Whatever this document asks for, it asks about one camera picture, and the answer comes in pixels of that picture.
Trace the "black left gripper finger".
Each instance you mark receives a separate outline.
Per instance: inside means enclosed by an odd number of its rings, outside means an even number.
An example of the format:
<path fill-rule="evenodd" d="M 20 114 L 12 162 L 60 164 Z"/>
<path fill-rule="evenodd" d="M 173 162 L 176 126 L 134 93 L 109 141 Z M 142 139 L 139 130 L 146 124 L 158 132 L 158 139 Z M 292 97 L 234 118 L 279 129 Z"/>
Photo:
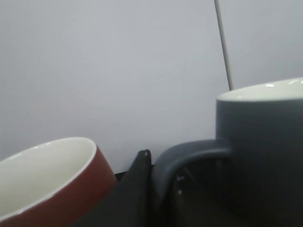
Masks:
<path fill-rule="evenodd" d="M 151 152 L 141 150 L 117 186 L 74 227 L 147 226 Z"/>

